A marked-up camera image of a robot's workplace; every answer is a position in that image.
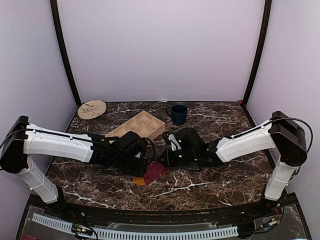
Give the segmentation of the purple striped sock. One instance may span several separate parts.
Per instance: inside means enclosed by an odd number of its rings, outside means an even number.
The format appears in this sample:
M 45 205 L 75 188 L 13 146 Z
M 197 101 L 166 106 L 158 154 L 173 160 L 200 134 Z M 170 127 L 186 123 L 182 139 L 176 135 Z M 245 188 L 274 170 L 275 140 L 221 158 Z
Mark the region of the purple striped sock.
M 140 187 L 146 186 L 168 172 L 169 169 L 167 167 L 164 167 L 162 164 L 155 161 L 147 166 L 146 173 L 142 177 L 133 177 L 133 182 Z

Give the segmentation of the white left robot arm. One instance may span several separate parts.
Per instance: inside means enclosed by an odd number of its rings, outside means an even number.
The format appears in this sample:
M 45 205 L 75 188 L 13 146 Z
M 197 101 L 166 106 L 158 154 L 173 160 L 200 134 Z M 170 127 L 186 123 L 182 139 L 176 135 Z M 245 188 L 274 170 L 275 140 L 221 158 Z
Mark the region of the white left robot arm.
M 62 204 L 63 191 L 53 184 L 35 164 L 33 155 L 68 158 L 79 162 L 113 167 L 125 174 L 142 177 L 149 162 L 148 146 L 154 143 L 133 131 L 123 136 L 71 134 L 29 123 L 20 116 L 0 145 L 0 169 L 20 177 L 47 205 Z

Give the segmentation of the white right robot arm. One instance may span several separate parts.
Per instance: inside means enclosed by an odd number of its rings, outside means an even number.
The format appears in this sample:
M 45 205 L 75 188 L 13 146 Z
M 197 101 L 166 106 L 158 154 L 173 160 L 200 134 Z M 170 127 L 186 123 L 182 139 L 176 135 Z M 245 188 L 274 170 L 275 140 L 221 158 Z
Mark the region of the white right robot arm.
M 277 201 L 306 162 L 312 142 L 306 142 L 305 121 L 272 113 L 270 119 L 241 133 L 205 142 L 194 128 L 185 127 L 176 133 L 165 132 L 163 139 L 170 145 L 157 162 L 164 167 L 197 164 L 200 168 L 216 167 L 252 153 L 275 149 L 279 153 L 272 175 L 264 188 L 264 199 Z

